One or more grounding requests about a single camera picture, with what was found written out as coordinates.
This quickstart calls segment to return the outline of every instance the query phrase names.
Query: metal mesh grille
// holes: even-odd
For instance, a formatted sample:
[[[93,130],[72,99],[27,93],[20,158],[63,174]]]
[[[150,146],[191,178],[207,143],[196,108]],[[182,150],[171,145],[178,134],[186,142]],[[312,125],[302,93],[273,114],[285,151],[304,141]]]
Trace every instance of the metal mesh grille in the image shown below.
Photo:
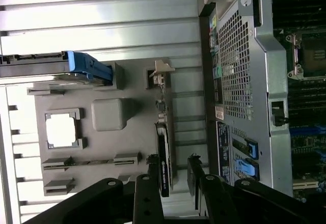
[[[225,113],[251,120],[253,109],[249,74],[248,23],[242,22],[237,11],[219,30],[218,37]]]

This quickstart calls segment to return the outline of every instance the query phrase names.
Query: label sticker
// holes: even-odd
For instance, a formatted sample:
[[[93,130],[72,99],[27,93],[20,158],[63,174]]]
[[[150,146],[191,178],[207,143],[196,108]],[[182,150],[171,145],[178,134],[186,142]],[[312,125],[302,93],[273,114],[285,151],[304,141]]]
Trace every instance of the label sticker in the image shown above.
[[[225,181],[230,184],[229,128],[226,124],[220,121],[217,121],[216,127],[220,174]]]
[[[214,15],[212,19],[212,28],[216,28],[216,15]]]
[[[215,106],[215,117],[224,120],[224,109],[222,107]]]

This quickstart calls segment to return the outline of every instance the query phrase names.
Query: motherboard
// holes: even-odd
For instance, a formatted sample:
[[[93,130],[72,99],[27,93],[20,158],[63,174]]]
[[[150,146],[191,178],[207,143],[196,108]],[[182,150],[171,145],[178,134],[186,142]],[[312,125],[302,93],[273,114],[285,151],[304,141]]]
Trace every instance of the motherboard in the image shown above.
[[[326,194],[326,30],[282,29],[276,37],[287,52],[293,197],[321,202]]]

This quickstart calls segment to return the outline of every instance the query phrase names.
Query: metal frame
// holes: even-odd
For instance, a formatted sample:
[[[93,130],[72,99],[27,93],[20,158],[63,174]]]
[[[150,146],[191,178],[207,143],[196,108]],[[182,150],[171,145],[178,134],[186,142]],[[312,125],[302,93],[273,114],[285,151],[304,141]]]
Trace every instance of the metal frame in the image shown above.
[[[67,21],[67,19],[57,20],[49,16],[49,14],[53,16],[57,13],[62,14],[62,3],[67,1],[69,2],[69,6],[64,5],[64,7],[66,12],[70,13],[70,17],[74,18],[73,23],[70,20]],[[80,1],[84,1],[87,6],[80,6]],[[74,40],[68,42],[69,47],[66,47],[67,50],[82,50],[94,56],[99,61],[111,61],[110,64],[116,60],[132,60],[130,65],[136,65],[134,62],[136,59],[170,58],[171,66],[177,68],[175,74],[172,75],[172,78],[176,80],[173,80],[172,86],[174,121],[176,126],[179,127],[180,125],[180,127],[182,126],[187,130],[186,132],[182,131],[176,134],[178,139],[176,154],[180,155],[180,157],[178,157],[180,160],[176,162],[176,164],[178,164],[176,170],[179,175],[178,183],[176,183],[178,188],[173,192],[175,203],[167,203],[173,212],[177,212],[178,208],[175,208],[173,205],[179,204],[176,201],[179,196],[181,196],[181,198],[185,196],[185,194],[180,194],[179,192],[186,191],[185,184],[183,184],[186,156],[192,153],[201,153],[205,164],[207,163],[206,134],[204,132],[205,123],[203,123],[204,99],[202,93],[202,77],[200,74],[200,39],[196,0],[107,0],[105,3],[103,0],[0,0],[0,2],[2,5],[6,6],[6,11],[3,12],[1,19],[7,20],[5,22],[8,24],[11,23],[10,26],[2,25],[1,28],[1,31],[6,31],[6,33],[1,32],[1,34],[4,34],[0,40],[3,43],[3,54],[27,54],[32,52],[30,47],[26,48],[25,51],[16,48],[14,52],[10,52],[5,47],[6,39],[8,39],[10,34],[16,33],[16,37],[19,35],[22,37],[22,33],[29,30],[28,33],[33,34],[28,37],[25,44],[33,42],[35,39],[34,34],[36,36],[39,34],[42,35],[43,31],[49,33],[49,35],[46,36],[48,37],[46,40],[44,40],[45,36],[42,38],[42,43],[46,43],[46,45],[38,46],[37,52],[41,53],[65,50],[53,47],[48,41],[53,40],[53,38],[59,38],[58,40],[60,41],[57,41],[57,43],[61,43],[62,36],[74,36]],[[124,11],[125,8],[123,6],[127,6],[132,11]],[[85,16],[85,11],[88,11],[85,8],[92,12],[87,19],[83,18],[83,16]],[[148,11],[143,13],[138,11],[144,8]],[[25,19],[29,18],[33,20],[36,16],[43,16],[44,18],[50,18],[52,21],[39,21],[38,24],[31,21],[24,26],[17,23],[17,21],[17,24],[14,24],[15,21],[8,21],[9,19],[14,20],[17,17],[19,18],[22,12],[24,12]],[[38,32],[40,24],[43,24],[41,27],[42,31]],[[137,35],[136,32],[139,30],[141,31],[141,36],[145,35],[144,39],[139,38],[140,36]],[[117,39],[113,43],[103,41],[107,33],[112,37],[112,31],[119,32],[119,42],[117,42]],[[70,35],[71,32],[85,34],[85,36],[82,37],[82,45],[85,40],[88,40],[89,35],[95,32],[95,38],[93,38],[91,44],[94,43],[94,40],[100,38],[100,46],[97,44],[86,44],[83,48],[79,44],[75,45],[76,41],[80,40],[80,36],[76,37],[75,35]],[[173,33],[176,35],[176,38],[171,38],[173,36],[171,34]],[[194,81],[195,85],[189,86],[192,81]],[[23,143],[25,140],[29,141],[33,139],[33,142],[37,142],[37,137],[37,133],[33,132],[33,134],[15,135],[13,136],[13,140]],[[29,174],[30,171],[26,172],[24,176],[28,178]],[[49,201],[46,200],[47,198],[44,199],[41,195],[40,197],[42,198],[40,198],[37,203],[30,203],[30,200],[33,198],[25,193],[32,192],[31,189],[36,185],[40,185],[40,180],[41,177],[38,176],[38,180],[35,182],[28,182],[28,184],[21,182],[18,184],[20,197],[28,204],[28,206],[24,204],[21,206],[23,215],[21,218],[22,220],[27,219],[30,214],[36,214],[44,210],[43,205],[45,203],[51,202],[51,204],[53,204],[63,199],[63,197],[58,197],[55,201]],[[33,208],[30,208],[28,212],[24,212],[23,210],[27,207]],[[187,206],[184,205],[181,207],[184,210],[183,213],[186,213]]]
[[[244,132],[246,138],[257,142],[260,181],[280,192],[292,195],[291,143],[286,124],[288,116],[286,51],[273,36],[271,0],[234,0],[224,13],[221,13],[219,0],[215,2],[214,13],[220,18],[217,31],[237,11],[242,23],[248,24],[252,116],[239,118],[237,115],[224,113],[222,122],[229,125],[230,146],[233,137],[239,139],[238,135],[232,133],[235,129]],[[280,114],[275,114],[274,102],[283,103]],[[236,150],[230,148],[233,172],[233,151]],[[233,174],[232,178],[234,183],[238,176]]]
[[[9,118],[9,105],[7,88],[0,87],[0,166],[1,187],[0,206],[4,223],[20,223],[20,209],[17,189],[15,159],[12,145],[11,125]]]
[[[205,97],[205,119],[206,119],[206,137],[209,161],[209,172],[219,174],[219,154],[218,143],[216,139],[215,124],[215,105],[214,105],[214,86],[212,75],[212,57],[209,48],[209,15],[211,7],[204,8],[199,17],[202,65],[203,65],[203,85]]]
[[[106,178],[26,222],[33,223],[316,223],[326,212],[320,206],[303,204],[251,179],[232,187],[219,177],[203,172],[200,156],[188,158],[188,187],[195,198],[199,216],[166,218],[158,191],[158,164],[151,162],[149,173],[136,182]]]

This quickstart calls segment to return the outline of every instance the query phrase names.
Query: blue clip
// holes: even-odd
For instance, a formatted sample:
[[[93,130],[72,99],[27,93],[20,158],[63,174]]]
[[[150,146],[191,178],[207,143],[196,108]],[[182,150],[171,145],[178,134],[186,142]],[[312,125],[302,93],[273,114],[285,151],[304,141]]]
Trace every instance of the blue clip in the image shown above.
[[[237,171],[241,171],[243,174],[259,180],[259,165],[252,159],[237,159],[235,161],[235,168]]]
[[[86,74],[89,80],[97,77],[112,83],[112,67],[102,64],[87,53],[74,51],[67,51],[67,53],[70,72]]]
[[[247,176],[255,176],[255,168],[251,164],[245,162],[243,159],[236,160],[236,169]]]

